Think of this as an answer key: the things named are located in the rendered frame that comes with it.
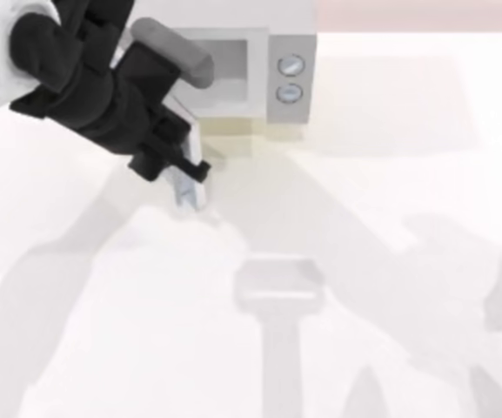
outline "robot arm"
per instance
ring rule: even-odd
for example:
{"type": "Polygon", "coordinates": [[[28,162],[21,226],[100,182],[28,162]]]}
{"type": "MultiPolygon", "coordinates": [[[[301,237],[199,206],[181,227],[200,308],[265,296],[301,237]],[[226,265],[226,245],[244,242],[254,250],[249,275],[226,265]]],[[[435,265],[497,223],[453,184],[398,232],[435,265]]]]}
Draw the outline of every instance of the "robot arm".
{"type": "Polygon", "coordinates": [[[0,0],[0,106],[50,118],[109,152],[132,156],[130,168],[148,181],[176,167],[202,183],[210,166],[190,147],[191,123],[164,101],[179,80],[209,87],[211,56],[144,18],[117,59],[133,5],[0,0]]]}

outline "microwave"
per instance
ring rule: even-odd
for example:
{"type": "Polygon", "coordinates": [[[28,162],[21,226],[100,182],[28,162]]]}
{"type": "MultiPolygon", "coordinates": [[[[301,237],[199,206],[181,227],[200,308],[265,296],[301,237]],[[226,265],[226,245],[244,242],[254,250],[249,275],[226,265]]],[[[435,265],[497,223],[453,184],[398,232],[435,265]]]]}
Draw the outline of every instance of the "microwave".
{"type": "Polygon", "coordinates": [[[214,84],[172,94],[198,118],[306,124],[316,66],[315,0],[137,0],[128,26],[151,17],[205,48],[214,84]]]}

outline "white table surface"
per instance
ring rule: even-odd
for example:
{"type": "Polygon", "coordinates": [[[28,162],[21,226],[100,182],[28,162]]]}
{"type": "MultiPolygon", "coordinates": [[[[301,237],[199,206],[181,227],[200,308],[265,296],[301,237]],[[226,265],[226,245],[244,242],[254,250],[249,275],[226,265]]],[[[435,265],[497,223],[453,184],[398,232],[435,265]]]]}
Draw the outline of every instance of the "white table surface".
{"type": "Polygon", "coordinates": [[[0,418],[502,417],[502,37],[323,35],[316,87],[299,134],[207,138],[198,216],[0,111],[0,418]],[[236,302],[267,259],[324,277],[299,343],[236,302]]]}

